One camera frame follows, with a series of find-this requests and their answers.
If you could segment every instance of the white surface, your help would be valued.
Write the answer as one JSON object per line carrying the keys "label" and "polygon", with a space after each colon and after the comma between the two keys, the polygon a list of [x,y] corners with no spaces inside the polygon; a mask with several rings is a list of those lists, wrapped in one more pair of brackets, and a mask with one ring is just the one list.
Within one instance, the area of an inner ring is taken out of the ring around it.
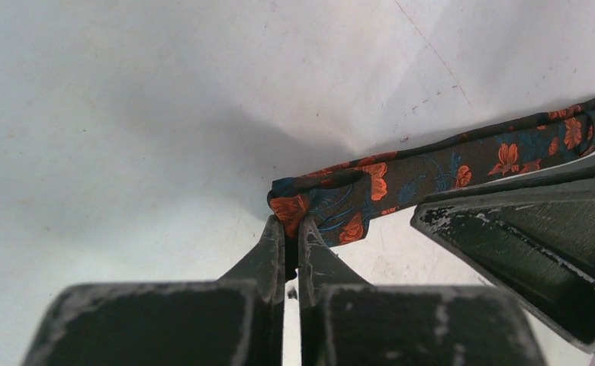
{"label": "white surface", "polygon": [[[275,178],[595,95],[595,0],[399,2],[0,0],[0,364],[69,284],[221,275]],[[478,283],[410,215],[337,252]]]}

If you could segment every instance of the floral fabric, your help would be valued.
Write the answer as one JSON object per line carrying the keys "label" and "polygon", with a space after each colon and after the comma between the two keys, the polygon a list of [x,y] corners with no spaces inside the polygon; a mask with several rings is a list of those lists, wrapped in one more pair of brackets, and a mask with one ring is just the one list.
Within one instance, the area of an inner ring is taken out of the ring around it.
{"label": "floral fabric", "polygon": [[369,220],[428,194],[565,164],[595,151],[595,99],[416,149],[387,152],[274,181],[269,206],[294,238],[311,215],[328,246],[367,235]]}

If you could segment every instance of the floral pattern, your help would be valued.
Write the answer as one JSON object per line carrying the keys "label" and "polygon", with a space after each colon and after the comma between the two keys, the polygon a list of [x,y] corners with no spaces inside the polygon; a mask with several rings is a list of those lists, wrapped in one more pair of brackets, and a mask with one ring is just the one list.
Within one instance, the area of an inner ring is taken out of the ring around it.
{"label": "floral pattern", "polygon": [[413,206],[428,194],[565,164],[594,150],[592,99],[433,145],[279,179],[268,201],[287,236],[294,238],[309,215],[325,243],[339,246],[365,237],[371,219]]}
{"label": "floral pattern", "polygon": [[581,122],[570,118],[564,122],[567,132],[564,134],[564,144],[568,149],[573,149],[581,143]]}
{"label": "floral pattern", "polygon": [[500,146],[500,151],[497,152],[497,156],[500,158],[500,162],[498,162],[493,170],[488,173],[489,175],[497,173],[502,173],[502,175],[504,175],[509,170],[511,172],[518,171],[519,166],[516,164],[518,161],[518,146],[516,146],[515,143],[510,146],[503,143]]}

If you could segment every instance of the scratch on surface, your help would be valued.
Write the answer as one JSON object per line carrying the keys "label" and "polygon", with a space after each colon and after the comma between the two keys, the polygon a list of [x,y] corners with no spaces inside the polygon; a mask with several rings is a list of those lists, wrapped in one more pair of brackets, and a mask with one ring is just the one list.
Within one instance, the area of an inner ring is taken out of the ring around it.
{"label": "scratch on surface", "polygon": [[417,27],[416,24],[414,24],[414,22],[412,21],[412,18],[410,18],[410,16],[405,12],[405,10],[403,10],[403,7],[400,6],[398,0],[394,0],[394,3],[396,3],[396,5],[400,9],[400,12],[403,13],[403,15],[405,15],[405,18],[407,18],[407,20],[410,22],[410,24],[412,24],[412,26],[414,27],[414,29],[416,29],[416,32],[423,38],[423,40],[426,41],[426,43],[428,43],[428,46],[430,46],[430,49],[435,53],[435,55],[437,56],[437,58],[439,59],[439,61],[441,61],[441,64],[443,64],[443,67],[445,67],[446,71],[448,71],[448,74],[450,74],[450,76],[457,83],[457,86],[459,87],[459,91],[462,92],[462,95],[464,95],[464,99],[466,100],[466,102],[468,102],[468,105],[471,108],[473,108],[473,104],[471,103],[471,101],[468,100],[468,97],[466,96],[466,93],[464,92],[464,89],[462,88],[462,85],[459,83],[459,80],[457,80],[457,77],[455,76],[455,74],[448,67],[448,65],[445,63],[445,61],[441,58],[441,56],[439,55],[439,52],[437,52],[437,50],[435,49],[435,47],[430,43],[430,41],[428,41],[428,39],[426,38],[426,36],[423,35],[423,33],[421,32],[421,30],[419,29],[419,27]]}

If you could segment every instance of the fabric strap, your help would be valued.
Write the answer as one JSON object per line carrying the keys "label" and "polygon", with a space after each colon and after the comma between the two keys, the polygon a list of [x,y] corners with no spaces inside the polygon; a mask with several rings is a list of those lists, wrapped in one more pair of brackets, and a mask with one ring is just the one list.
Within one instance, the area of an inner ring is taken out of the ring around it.
{"label": "fabric strap", "polygon": [[294,238],[311,215],[328,246],[367,235],[369,220],[428,194],[565,164],[595,151],[595,99],[274,181],[269,206]]}

